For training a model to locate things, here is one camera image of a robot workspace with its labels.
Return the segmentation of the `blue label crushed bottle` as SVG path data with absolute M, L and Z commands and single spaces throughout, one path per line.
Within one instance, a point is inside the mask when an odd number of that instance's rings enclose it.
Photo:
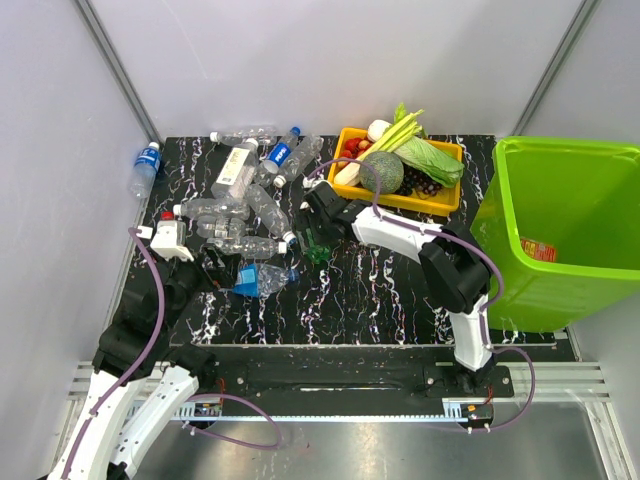
M 238 272 L 232 292 L 245 297 L 268 298 L 298 280 L 296 269 L 265 263 L 251 264 Z

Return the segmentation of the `green plastic bottle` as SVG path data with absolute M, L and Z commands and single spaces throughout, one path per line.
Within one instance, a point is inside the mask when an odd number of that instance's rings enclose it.
M 302 254 L 313 264 L 320 264 L 323 261 L 329 261 L 329 258 L 331 256 L 331 249 L 320 244 L 316 227 L 314 227 L 312 224 L 311 229 L 313 234 L 312 246 L 308 250 L 301 250 Z

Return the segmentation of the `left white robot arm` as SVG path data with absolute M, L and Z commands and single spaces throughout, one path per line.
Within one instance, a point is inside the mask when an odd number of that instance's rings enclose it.
M 171 330 L 201 292 L 230 288 L 239 255 L 203 247 L 192 261 L 151 255 L 153 283 L 126 288 L 92 361 L 80 416 L 51 479 L 131 479 L 174 412 L 217 386 L 215 355 L 169 345 Z

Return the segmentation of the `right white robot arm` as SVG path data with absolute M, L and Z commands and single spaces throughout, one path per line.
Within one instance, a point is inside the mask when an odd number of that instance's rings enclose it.
M 449 315 L 457 388 L 469 396 L 486 389 L 495 366 L 482 313 L 491 270 L 470 231 L 460 223 L 421 223 L 365 200 L 347 200 L 326 181 L 308 190 L 304 201 L 321 235 L 382 247 L 421 266 L 429 298 Z

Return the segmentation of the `orange label bottle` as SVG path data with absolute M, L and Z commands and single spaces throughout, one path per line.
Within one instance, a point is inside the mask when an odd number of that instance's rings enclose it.
M 557 250 L 551 245 L 525 237 L 520 238 L 520 245 L 523 252 L 536 261 L 555 263 L 557 260 Z

